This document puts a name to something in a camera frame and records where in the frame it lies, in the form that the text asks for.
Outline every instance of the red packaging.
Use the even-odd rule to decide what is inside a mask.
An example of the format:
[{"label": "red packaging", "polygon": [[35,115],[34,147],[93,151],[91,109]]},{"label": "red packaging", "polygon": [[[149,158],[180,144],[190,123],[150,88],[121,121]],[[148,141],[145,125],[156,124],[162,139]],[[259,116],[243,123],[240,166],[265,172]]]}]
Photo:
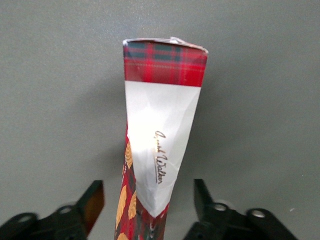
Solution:
[{"label": "red packaging", "polygon": [[115,240],[162,240],[208,51],[178,38],[123,42],[128,125]]}]

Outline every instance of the white label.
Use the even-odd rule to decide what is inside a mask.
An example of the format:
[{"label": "white label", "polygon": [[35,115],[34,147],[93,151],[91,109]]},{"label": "white label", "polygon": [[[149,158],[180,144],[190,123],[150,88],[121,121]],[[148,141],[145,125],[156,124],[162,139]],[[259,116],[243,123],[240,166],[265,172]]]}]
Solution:
[{"label": "white label", "polygon": [[200,87],[125,81],[136,194],[154,218],[170,201]]}]

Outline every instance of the gray surface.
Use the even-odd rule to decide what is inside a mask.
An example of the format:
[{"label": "gray surface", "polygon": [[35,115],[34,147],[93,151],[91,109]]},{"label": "gray surface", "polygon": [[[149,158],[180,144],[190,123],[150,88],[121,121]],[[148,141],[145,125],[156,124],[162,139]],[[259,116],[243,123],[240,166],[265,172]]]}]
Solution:
[{"label": "gray surface", "polygon": [[45,217],[103,179],[90,239],[113,239],[122,40],[175,36],[209,59],[165,239],[196,220],[193,178],[241,213],[266,208],[300,240],[319,238],[318,0],[2,0],[0,12],[0,223]]}]

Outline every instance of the brand signature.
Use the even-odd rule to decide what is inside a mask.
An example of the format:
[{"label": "brand signature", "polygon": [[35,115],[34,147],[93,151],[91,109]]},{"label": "brand signature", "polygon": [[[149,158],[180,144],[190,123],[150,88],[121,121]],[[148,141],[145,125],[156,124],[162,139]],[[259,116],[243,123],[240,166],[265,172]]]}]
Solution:
[{"label": "brand signature", "polygon": [[155,131],[154,133],[155,140],[155,155],[154,155],[154,167],[155,167],[155,182],[161,184],[163,178],[166,176],[166,167],[168,158],[166,156],[166,151],[161,146],[161,140],[166,138],[166,135],[161,131]]}]

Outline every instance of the red tartan pattern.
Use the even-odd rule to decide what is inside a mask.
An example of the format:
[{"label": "red tartan pattern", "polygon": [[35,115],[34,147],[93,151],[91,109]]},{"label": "red tartan pattern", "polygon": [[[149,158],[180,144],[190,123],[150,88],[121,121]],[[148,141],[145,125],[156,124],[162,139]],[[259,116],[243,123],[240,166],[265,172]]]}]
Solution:
[{"label": "red tartan pattern", "polygon": [[[198,48],[176,44],[129,41],[123,47],[124,76],[126,81],[174,84],[201,87],[207,62],[207,52]],[[126,155],[130,141],[125,136]],[[125,198],[120,196],[114,240],[163,240],[169,204],[156,218],[152,217],[136,198],[136,215],[130,218],[129,209],[136,191],[134,162],[123,163],[121,190],[126,189]]]},{"label": "red tartan pattern", "polygon": [[166,43],[130,41],[123,47],[127,81],[201,87],[207,53]]}]

